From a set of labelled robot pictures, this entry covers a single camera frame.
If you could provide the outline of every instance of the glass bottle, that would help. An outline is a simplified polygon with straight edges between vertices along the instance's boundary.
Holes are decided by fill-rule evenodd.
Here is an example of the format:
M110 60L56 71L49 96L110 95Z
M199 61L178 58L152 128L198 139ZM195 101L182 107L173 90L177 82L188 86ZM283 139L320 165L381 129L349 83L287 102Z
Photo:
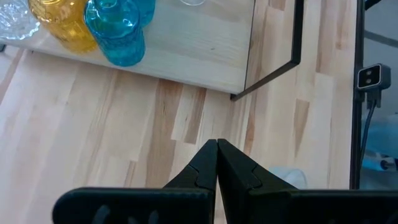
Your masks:
M144 35L133 0L89 0L84 19L111 63L130 66L141 61L145 52Z
M156 0L135 1L138 5L139 12L141 13L141 25L144 27L148 25L154 17Z
M26 1L0 0L0 38L22 40L38 31L39 25Z
M33 15L60 43L75 53L94 50L96 42L83 22L85 0L28 0Z

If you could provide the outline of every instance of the wooden surface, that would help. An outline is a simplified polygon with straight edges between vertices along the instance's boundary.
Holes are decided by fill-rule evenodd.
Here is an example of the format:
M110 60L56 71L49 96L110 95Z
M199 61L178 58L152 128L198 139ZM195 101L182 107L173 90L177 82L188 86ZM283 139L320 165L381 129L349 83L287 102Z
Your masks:
M275 11L275 3L283 2L265 6ZM311 189L347 189L355 21L356 1L306 0L301 64L235 103L8 47L0 54L0 223L50 223L54 201L75 187L161 187L210 138L228 139L265 168L302 169ZM225 223L219 193L216 223Z
M157 0L153 21L144 28L146 53L130 72L227 93L244 89L254 0L206 0L187 6ZM100 50L83 55L64 49L42 27L32 38L0 43L107 67Z
M295 0L256 1L246 88L290 61L294 12Z

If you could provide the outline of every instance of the black metal frame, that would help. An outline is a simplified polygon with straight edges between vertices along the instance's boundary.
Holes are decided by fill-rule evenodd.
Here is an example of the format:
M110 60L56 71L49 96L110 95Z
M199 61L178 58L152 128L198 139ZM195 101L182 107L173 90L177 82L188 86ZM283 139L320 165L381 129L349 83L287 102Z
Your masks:
M355 43L355 70L354 70L354 97L353 97L353 127L351 138L351 172L349 179L350 189L359 189L359 176L361 172L361 117L362 103L364 101L363 93L356 91L356 74L363 68L364 57L364 20L365 10L380 2L379 0L370 0L366 3L358 0L357 20L356 20L356 43Z
M263 85L269 83L273 79L288 72L289 70L300 64L302 37L303 37L304 1L305 0L295 0L292 56L290 60L286 64L276 69L275 71L271 72L270 74L266 75L264 78L260 79L259 81L257 81L255 84L251 85L248 88L246 88L246 81L248 79L247 69L246 69L245 89L241 93L238 93L237 95L231 94L232 101L237 101L238 99L246 96L247 94L251 93L254 90L257 90L259 87L262 87Z

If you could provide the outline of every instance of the black cable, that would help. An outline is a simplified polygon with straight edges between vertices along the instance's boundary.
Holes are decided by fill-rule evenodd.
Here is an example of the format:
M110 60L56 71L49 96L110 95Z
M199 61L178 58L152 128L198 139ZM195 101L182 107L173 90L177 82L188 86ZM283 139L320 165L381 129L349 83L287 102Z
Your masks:
M372 116L374 109L376 108L376 100L372 102L372 105L369 109L368 117L366 118L365 121L365 127L363 129L363 136L362 136L362 143L361 143L361 166L362 167L362 161L365 156L365 150L366 150L366 141L368 140L368 132L369 132L369 126L371 124Z

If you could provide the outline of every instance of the camera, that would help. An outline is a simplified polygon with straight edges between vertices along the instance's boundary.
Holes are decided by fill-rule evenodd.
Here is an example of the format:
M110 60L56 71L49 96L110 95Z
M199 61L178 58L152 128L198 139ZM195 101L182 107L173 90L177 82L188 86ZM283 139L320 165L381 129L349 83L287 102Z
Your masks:
M358 72L357 89L359 91L384 90L391 86L391 68L375 64Z

